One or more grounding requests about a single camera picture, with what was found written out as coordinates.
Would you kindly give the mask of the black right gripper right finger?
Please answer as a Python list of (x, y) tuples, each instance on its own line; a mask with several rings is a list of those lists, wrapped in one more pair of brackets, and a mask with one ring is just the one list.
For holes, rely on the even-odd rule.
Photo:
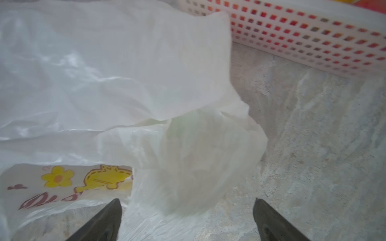
[(255, 200), (253, 218), (262, 241), (310, 241), (263, 199)]

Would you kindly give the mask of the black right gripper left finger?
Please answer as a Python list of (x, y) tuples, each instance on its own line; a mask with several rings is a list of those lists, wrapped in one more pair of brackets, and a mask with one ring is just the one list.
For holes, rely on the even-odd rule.
[(116, 241), (121, 221), (121, 203), (115, 198), (66, 241)]

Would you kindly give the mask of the white plastic bag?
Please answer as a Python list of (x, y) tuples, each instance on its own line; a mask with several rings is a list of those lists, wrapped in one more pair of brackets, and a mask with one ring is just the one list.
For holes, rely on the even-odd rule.
[(94, 206), (118, 190), (56, 187), (12, 168), (113, 163), (104, 133), (212, 108), (249, 111), (230, 81), (225, 13), (195, 17), (159, 1), (1, 3), (1, 240), (32, 220)]
[(267, 136), (247, 113), (212, 108), (104, 133), (113, 163), (133, 168), (121, 241), (192, 241), (211, 209), (262, 158)]

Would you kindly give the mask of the white perforated plastic basket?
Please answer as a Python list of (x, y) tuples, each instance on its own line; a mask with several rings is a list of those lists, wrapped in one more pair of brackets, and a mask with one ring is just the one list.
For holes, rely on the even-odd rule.
[(229, 15), (233, 41), (345, 78), (385, 77), (386, 16), (338, 1), (184, 0)]

